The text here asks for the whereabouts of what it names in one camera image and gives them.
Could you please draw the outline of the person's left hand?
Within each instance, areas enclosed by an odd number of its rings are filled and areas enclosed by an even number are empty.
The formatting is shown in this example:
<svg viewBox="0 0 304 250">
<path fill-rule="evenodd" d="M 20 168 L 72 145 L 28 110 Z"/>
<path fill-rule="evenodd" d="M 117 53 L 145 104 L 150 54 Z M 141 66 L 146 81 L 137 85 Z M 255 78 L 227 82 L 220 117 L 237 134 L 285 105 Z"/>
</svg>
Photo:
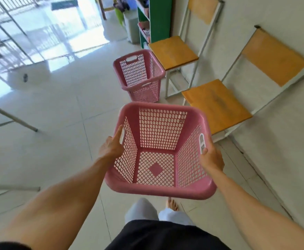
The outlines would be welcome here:
<svg viewBox="0 0 304 250">
<path fill-rule="evenodd" d="M 124 147 L 121 143 L 113 141 L 113 136 L 108 136 L 104 144 L 99 150 L 99 158 L 107 161 L 115 161 L 124 152 Z"/>
</svg>

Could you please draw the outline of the person's right hand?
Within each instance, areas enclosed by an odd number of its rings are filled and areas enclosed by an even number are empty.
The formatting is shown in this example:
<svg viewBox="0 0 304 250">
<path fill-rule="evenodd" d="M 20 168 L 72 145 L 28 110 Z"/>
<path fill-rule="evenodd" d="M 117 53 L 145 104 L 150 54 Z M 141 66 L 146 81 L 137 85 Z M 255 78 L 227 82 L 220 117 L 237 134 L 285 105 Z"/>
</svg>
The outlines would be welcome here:
<svg viewBox="0 0 304 250">
<path fill-rule="evenodd" d="M 211 136 L 205 138 L 205 147 L 209 152 L 206 155 L 200 155 L 200 163 L 206 173 L 214 179 L 215 175 L 223 173 L 225 163 L 221 151 L 216 148 Z"/>
</svg>

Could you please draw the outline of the person's bare foot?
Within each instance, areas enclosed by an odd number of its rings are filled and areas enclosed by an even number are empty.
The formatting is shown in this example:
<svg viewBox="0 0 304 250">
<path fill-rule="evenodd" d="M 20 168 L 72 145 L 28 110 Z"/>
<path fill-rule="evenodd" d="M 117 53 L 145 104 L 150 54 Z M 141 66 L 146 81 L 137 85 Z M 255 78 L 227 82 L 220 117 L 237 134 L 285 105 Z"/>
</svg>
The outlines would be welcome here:
<svg viewBox="0 0 304 250">
<path fill-rule="evenodd" d="M 168 197 L 168 199 L 166 201 L 166 208 L 171 209 L 173 211 L 179 211 L 178 204 L 171 197 Z"/>
</svg>

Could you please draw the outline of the yellow wooden metal-frame chair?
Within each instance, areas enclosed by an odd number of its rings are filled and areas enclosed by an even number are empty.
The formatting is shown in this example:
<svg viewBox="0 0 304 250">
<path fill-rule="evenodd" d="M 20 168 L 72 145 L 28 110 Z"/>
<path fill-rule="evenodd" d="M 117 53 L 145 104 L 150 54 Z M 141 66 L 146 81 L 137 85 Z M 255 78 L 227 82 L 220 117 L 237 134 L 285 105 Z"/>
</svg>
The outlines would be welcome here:
<svg viewBox="0 0 304 250">
<path fill-rule="evenodd" d="M 149 45 L 166 72 L 165 99 L 177 96 L 192 87 L 200 58 L 219 20 L 224 5 L 225 2 L 223 0 L 188 0 L 179 35 Z M 207 33 L 197 54 L 185 43 L 192 15 L 208 26 Z M 188 82 L 188 87 L 181 90 L 171 80 L 171 76 L 177 73 L 180 74 L 181 68 L 190 64 L 194 64 L 191 79 Z"/>
<path fill-rule="evenodd" d="M 304 57 L 255 25 L 222 79 L 185 90 L 183 105 L 206 114 L 218 142 L 303 79 Z"/>
</svg>

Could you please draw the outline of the large pink laundry basket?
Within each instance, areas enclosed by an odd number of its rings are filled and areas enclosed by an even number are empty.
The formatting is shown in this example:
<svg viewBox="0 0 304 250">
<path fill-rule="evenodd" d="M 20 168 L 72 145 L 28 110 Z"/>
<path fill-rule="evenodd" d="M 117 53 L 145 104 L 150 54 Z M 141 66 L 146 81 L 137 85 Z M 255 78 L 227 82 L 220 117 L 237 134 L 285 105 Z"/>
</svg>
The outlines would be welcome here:
<svg viewBox="0 0 304 250">
<path fill-rule="evenodd" d="M 118 116 L 124 152 L 108 169 L 115 192 L 206 200 L 216 192 L 200 164 L 211 136 L 207 117 L 191 106 L 130 102 Z"/>
</svg>

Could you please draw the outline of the person's black shirt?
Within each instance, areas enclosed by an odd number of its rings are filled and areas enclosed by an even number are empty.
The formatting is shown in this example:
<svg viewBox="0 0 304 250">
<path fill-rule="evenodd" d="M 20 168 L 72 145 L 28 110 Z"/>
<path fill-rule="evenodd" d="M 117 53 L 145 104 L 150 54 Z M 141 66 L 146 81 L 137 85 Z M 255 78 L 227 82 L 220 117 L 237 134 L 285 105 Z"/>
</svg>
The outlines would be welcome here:
<svg viewBox="0 0 304 250">
<path fill-rule="evenodd" d="M 230 250 L 218 237 L 196 226 L 166 221 L 127 223 L 105 250 Z"/>
</svg>

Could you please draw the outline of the lime green plastic container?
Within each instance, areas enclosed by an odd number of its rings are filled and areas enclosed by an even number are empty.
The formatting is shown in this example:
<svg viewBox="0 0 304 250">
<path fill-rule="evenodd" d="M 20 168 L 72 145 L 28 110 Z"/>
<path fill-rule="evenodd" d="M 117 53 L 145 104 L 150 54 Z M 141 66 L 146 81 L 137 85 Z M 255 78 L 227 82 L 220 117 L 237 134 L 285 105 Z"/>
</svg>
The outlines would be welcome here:
<svg viewBox="0 0 304 250">
<path fill-rule="evenodd" d="M 115 14 L 116 14 L 116 17 L 119 21 L 119 24 L 124 27 L 125 26 L 125 19 L 124 19 L 124 14 L 123 12 L 119 9 L 119 8 L 114 8 L 115 10 Z"/>
</svg>

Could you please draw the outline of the green doormat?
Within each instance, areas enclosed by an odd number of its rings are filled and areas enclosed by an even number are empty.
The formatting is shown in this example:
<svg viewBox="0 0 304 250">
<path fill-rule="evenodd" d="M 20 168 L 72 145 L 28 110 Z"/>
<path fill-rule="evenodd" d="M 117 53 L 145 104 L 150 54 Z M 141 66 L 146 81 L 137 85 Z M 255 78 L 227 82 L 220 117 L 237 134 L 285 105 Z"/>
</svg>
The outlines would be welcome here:
<svg viewBox="0 0 304 250">
<path fill-rule="evenodd" d="M 51 10 L 57 11 L 62 9 L 76 8 L 78 6 L 78 0 L 63 0 L 51 3 Z"/>
</svg>

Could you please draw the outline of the person's grey trousers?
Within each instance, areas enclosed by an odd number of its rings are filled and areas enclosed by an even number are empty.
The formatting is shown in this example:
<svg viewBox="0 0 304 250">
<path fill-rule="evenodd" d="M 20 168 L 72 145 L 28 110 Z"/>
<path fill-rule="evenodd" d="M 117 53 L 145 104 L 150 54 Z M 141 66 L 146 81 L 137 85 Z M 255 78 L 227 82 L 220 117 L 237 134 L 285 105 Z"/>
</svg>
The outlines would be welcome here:
<svg viewBox="0 0 304 250">
<path fill-rule="evenodd" d="M 155 207 L 146 198 L 140 198 L 125 214 L 125 224 L 134 220 L 156 220 L 185 226 L 195 226 L 190 217 L 180 209 L 179 211 L 173 211 L 165 207 L 160 212 L 157 212 Z"/>
</svg>

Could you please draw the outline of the person's right forearm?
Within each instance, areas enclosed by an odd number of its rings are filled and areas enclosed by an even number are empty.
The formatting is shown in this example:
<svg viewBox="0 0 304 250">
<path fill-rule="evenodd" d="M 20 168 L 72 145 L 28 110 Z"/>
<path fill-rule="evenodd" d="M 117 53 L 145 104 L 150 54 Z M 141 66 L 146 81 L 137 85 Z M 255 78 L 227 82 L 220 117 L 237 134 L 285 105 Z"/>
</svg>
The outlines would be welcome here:
<svg viewBox="0 0 304 250">
<path fill-rule="evenodd" d="M 208 173 L 253 250 L 304 250 L 304 229 L 261 204 L 218 168 Z"/>
</svg>

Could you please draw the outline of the green shelf unit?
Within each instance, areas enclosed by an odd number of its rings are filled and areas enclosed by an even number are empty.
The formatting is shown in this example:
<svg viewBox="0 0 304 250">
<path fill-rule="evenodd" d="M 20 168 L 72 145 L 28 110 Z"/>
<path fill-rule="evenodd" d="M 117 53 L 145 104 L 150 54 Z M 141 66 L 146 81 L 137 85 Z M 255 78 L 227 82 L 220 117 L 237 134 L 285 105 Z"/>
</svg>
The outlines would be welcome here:
<svg viewBox="0 0 304 250">
<path fill-rule="evenodd" d="M 170 38 L 173 0 L 135 0 L 140 45 Z"/>
</svg>

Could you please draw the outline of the metal window grille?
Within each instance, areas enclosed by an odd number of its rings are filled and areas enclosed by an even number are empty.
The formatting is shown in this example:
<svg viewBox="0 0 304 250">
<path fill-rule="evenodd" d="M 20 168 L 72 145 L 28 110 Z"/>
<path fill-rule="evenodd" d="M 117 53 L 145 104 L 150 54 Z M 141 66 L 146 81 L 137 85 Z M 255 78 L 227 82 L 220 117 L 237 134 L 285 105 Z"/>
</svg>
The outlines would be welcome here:
<svg viewBox="0 0 304 250">
<path fill-rule="evenodd" d="M 39 8 L 42 0 L 0 0 L 0 71 L 45 61 L 17 15 Z"/>
</svg>

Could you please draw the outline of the metal table leg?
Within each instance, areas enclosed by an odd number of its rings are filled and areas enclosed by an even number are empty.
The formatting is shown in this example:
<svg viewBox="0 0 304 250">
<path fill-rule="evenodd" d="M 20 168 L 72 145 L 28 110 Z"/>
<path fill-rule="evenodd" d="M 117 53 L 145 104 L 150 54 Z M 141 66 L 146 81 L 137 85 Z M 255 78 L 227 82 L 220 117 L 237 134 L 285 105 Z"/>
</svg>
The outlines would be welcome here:
<svg viewBox="0 0 304 250">
<path fill-rule="evenodd" d="M 18 118 L 18 117 L 16 117 L 16 116 L 14 116 L 14 115 L 12 115 L 12 114 L 10 114 L 10 113 L 4 111 L 4 110 L 1 109 L 1 108 L 0 108 L 0 114 L 3 115 L 3 116 L 5 116 L 5 117 L 7 117 L 7 118 L 9 118 L 9 119 L 11 119 L 11 121 L 7 121 L 7 122 L 0 123 L 0 127 L 2 127 L 2 126 L 4 126 L 4 125 L 7 125 L 7 124 L 10 124 L 10 123 L 12 123 L 12 122 L 16 122 L 16 123 L 18 123 L 18 124 L 20 124 L 20 125 L 22 125 L 22 126 L 28 128 L 28 129 L 30 129 L 30 130 L 33 130 L 33 131 L 35 131 L 35 132 L 38 132 L 38 129 L 37 129 L 36 127 L 29 125 L 27 122 L 25 122 L 25 121 L 23 121 L 22 119 L 20 119 L 20 118 Z"/>
</svg>

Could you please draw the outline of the small pink laundry basket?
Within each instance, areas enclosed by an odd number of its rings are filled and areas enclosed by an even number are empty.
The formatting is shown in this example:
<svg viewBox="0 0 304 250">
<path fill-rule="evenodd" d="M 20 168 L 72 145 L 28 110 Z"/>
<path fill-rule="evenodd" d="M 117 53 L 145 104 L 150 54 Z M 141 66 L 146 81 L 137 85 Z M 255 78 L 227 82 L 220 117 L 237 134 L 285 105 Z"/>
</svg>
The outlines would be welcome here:
<svg viewBox="0 0 304 250">
<path fill-rule="evenodd" d="M 142 49 L 117 58 L 113 69 L 121 88 L 134 102 L 159 101 L 166 71 L 151 50 Z"/>
</svg>

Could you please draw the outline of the grey trash bin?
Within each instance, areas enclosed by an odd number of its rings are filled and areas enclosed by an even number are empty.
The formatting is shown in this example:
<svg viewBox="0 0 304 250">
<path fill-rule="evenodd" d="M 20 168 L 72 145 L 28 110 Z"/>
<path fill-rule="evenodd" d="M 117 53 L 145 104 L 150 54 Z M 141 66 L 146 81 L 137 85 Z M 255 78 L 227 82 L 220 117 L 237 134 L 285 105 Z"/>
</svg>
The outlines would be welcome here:
<svg viewBox="0 0 304 250">
<path fill-rule="evenodd" d="M 125 30 L 128 35 L 128 41 L 131 44 L 140 44 L 140 31 L 138 27 L 137 9 L 125 11 L 123 15 L 124 15 Z"/>
</svg>

